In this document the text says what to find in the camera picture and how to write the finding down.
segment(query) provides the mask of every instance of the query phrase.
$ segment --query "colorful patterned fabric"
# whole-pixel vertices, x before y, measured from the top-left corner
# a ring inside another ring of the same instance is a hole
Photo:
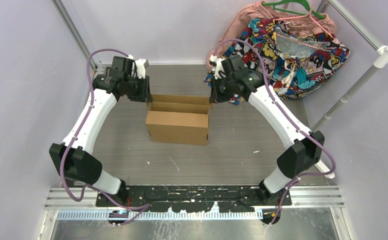
[[[276,33],[319,49],[277,38]],[[269,83],[281,99],[302,98],[316,90],[335,74],[350,54],[335,36],[332,38],[323,32],[297,37],[282,20],[274,21],[274,18],[252,20],[238,39],[248,42],[260,53]],[[235,42],[222,57],[234,55],[240,55],[250,71],[262,72],[259,59],[244,43]],[[213,74],[212,69],[204,79],[209,86]],[[234,103],[240,101],[239,96],[233,100]]]

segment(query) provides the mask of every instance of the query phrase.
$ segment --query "cable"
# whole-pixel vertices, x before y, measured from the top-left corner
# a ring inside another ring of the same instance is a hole
[[[287,112],[282,108],[282,106],[279,104],[279,102],[275,99],[273,92],[271,92],[271,89],[269,88],[269,81],[268,81],[268,77],[266,76],[266,71],[265,71],[265,62],[263,61],[263,59],[260,56],[259,52],[251,44],[249,44],[248,42],[240,40],[240,39],[232,38],[232,39],[228,39],[226,41],[221,42],[219,44],[219,46],[217,46],[217,48],[215,49],[215,51],[213,53],[213,56],[216,56],[216,53],[218,52],[218,49],[222,46],[222,44],[224,44],[226,42],[239,42],[239,43],[243,43],[246,46],[248,46],[254,52],[254,54],[256,54],[257,58],[260,61],[260,66],[261,66],[261,69],[262,69],[262,72],[263,72],[263,81],[264,81],[264,84],[266,85],[266,91],[269,94],[269,96],[272,99],[272,101],[279,108],[279,110],[285,116],[285,118],[291,123],[291,125],[298,132],[300,132],[303,136],[305,136],[307,139],[312,141],[318,148],[322,149],[322,151],[328,156],[329,160],[331,161],[332,168],[328,172],[304,172],[304,173],[300,173],[296,177],[300,179],[301,176],[325,176],[325,175],[334,173],[336,171],[337,164],[336,164],[336,161],[334,160],[333,155],[328,151],[328,149],[326,147],[324,147],[322,144],[320,144],[318,141],[316,141],[313,137],[311,137],[309,134],[305,133],[303,130],[300,130],[300,127],[290,118],[290,116],[287,114]],[[285,191],[284,191],[282,197],[285,197],[285,195],[287,194],[288,190],[291,187],[293,187],[293,186],[298,184],[297,178],[293,178],[291,181],[289,181],[285,185],[286,188],[285,188]],[[281,211],[282,205],[283,205],[283,201],[280,201],[280,203],[278,205],[278,208],[276,210],[275,216],[273,217],[272,221],[269,224],[270,226],[272,226],[272,224],[277,219],[277,215]]]
[[[69,150],[71,149],[71,147],[73,146],[74,142],[78,140],[78,134],[79,132],[81,131],[82,127],[84,126],[85,122],[87,121],[88,119],[88,116],[90,115],[91,113],[91,110],[93,109],[94,107],[94,88],[93,88],[93,83],[92,83],[92,78],[91,78],[91,71],[90,71],[90,61],[91,59],[93,58],[93,56],[97,53],[100,53],[100,52],[116,52],[116,53],[120,53],[122,55],[124,55],[125,57],[128,57],[128,55],[122,51],[119,51],[119,50],[116,50],[116,49],[112,49],[112,48],[104,48],[104,49],[99,49],[99,50],[96,50],[94,51],[93,53],[91,53],[91,55],[88,57],[88,60],[86,61],[86,76],[87,76],[87,79],[88,79],[88,86],[89,86],[89,94],[90,94],[90,102],[89,102],[89,107],[88,107],[88,110],[86,111],[86,114],[85,116],[83,117],[79,127],[76,129],[75,133],[74,133],[74,136],[72,137],[72,139],[70,140],[70,142],[68,143],[66,149],[64,150],[64,153],[63,153],[63,156],[61,157],[61,162],[60,162],[60,178],[61,178],[61,182],[63,184],[63,188],[64,190],[66,191],[66,193],[69,195],[69,197],[71,199],[73,199],[74,201],[76,202],[80,202],[82,201],[82,199],[84,198],[84,193],[85,193],[85,188],[86,187],[89,187],[93,190],[96,190],[96,191],[99,191],[99,193],[103,194],[107,199],[110,200],[110,202],[112,202],[114,205],[116,205],[117,207],[120,207],[120,208],[123,208],[123,209],[126,209],[126,210],[140,210],[140,212],[135,215],[133,218],[125,221],[122,225],[125,225],[125,224],[129,224],[131,223],[132,221],[134,221],[135,218],[137,218],[142,212],[144,212],[149,206],[150,204],[145,204],[145,205],[142,205],[142,206],[137,206],[137,207],[127,207],[127,206],[123,206],[119,203],[117,203],[113,198],[111,198],[107,193],[105,192],[102,192],[101,190],[93,187],[93,186],[90,186],[88,184],[84,185],[82,187],[82,190],[81,190],[81,194],[80,194],[80,197],[76,197],[75,195],[73,195],[73,193],[71,192],[71,190],[69,189],[69,186],[68,184],[66,183],[66,179],[65,179],[65,161],[66,161],[66,157],[68,156],[68,153],[69,153]]]

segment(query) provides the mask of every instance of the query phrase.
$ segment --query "cardboard box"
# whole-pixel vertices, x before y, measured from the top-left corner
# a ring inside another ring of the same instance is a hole
[[[145,124],[151,140],[160,143],[207,145],[208,97],[152,94]]]

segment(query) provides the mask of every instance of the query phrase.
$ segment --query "purple cable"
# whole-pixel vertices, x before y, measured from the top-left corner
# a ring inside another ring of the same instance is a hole
[[[251,48],[251,50],[254,52],[254,54],[256,54],[257,58],[259,59],[260,61],[260,66],[261,66],[261,69],[262,69],[262,72],[263,72],[263,81],[264,81],[264,84],[266,85],[266,90],[267,90],[267,93],[269,94],[270,98],[272,99],[272,101],[275,103],[275,105],[279,108],[279,110],[281,111],[281,113],[285,116],[285,118],[291,123],[291,125],[298,131],[300,132],[303,136],[305,136],[307,139],[309,139],[310,141],[312,141],[318,148],[322,149],[322,151],[328,156],[329,160],[331,161],[332,163],[332,168],[331,170],[329,170],[328,172],[304,172],[304,173],[300,173],[299,175],[296,176],[296,178],[293,178],[291,181],[289,181],[285,186],[285,191],[284,193],[282,194],[282,199],[284,199],[284,197],[286,196],[288,190],[293,187],[294,185],[297,185],[298,184],[298,179],[300,179],[301,176],[325,176],[325,175],[328,175],[328,174],[332,174],[336,171],[336,168],[337,168],[337,164],[336,164],[336,161],[334,160],[334,157],[333,155],[328,151],[328,149],[326,147],[324,147],[322,144],[320,144],[318,141],[316,141],[313,137],[311,137],[309,134],[305,133],[304,131],[300,130],[300,127],[291,119],[290,116],[288,116],[287,112],[282,108],[282,106],[279,104],[279,102],[276,101],[274,95],[273,95],[273,92],[271,92],[271,89],[269,88],[269,82],[268,82],[268,77],[266,76],[266,71],[265,71],[265,63],[262,59],[262,57],[260,56],[259,52],[251,45],[249,44],[248,42],[246,41],[243,41],[243,40],[240,40],[240,39],[236,39],[236,38],[232,38],[232,39],[228,39],[226,41],[223,41],[219,44],[219,46],[217,46],[216,50],[214,51],[213,53],[213,56],[216,56],[216,53],[218,52],[218,49],[222,46],[222,44],[226,43],[226,42],[239,42],[239,43],[243,43],[245,45],[247,45],[249,48]],[[282,204],[283,204],[283,201],[281,200],[279,205],[278,205],[278,208],[276,210],[276,214],[275,216],[273,217],[272,221],[270,222],[270,226],[272,226],[272,224],[275,222],[275,220],[277,219],[277,215],[278,213],[281,211],[281,208],[282,208]]]
[[[94,88],[93,88],[93,84],[92,84],[92,81],[91,81],[90,62],[91,62],[91,59],[93,58],[93,56],[95,54],[100,53],[100,52],[107,52],[107,51],[120,53],[120,54],[124,55],[125,57],[128,57],[128,55],[126,53],[124,53],[122,51],[119,51],[119,50],[116,50],[116,49],[112,49],[112,48],[105,48],[105,49],[96,50],[93,53],[91,53],[91,55],[88,57],[88,60],[86,61],[86,76],[87,76],[87,79],[88,79],[89,94],[90,94],[90,97],[91,97],[90,102],[89,102],[90,106],[88,107],[88,111],[86,111],[85,116],[83,117],[79,127],[76,129],[76,131],[74,133],[74,136],[70,140],[69,144],[67,145],[66,149],[64,150],[63,156],[61,157],[61,162],[60,162],[60,178],[61,178],[61,182],[63,184],[64,190],[69,195],[69,197],[71,199],[73,199],[74,201],[76,201],[76,202],[82,201],[82,199],[84,198],[85,188],[88,186],[91,189],[94,189],[96,191],[101,192],[101,194],[103,194],[106,198],[108,198],[117,207],[120,207],[120,208],[123,208],[123,209],[126,209],[126,210],[141,210],[140,213],[142,213],[143,211],[145,211],[150,206],[149,204],[145,204],[143,206],[137,206],[137,207],[123,206],[123,205],[117,203],[115,200],[113,200],[107,193],[102,192],[99,189],[96,189],[95,187],[89,186],[88,184],[86,184],[86,185],[84,185],[82,187],[80,197],[76,197],[75,195],[73,195],[73,193],[69,189],[69,186],[66,183],[66,179],[65,179],[65,161],[66,161],[66,157],[68,156],[69,150],[73,146],[74,142],[78,140],[78,134],[81,131],[82,127],[84,126],[85,122],[87,121],[88,116],[90,115],[91,110],[93,109],[93,106],[94,106]],[[126,221],[124,224],[128,224],[128,223],[132,222],[138,216],[139,216],[139,214],[137,214],[134,218]]]

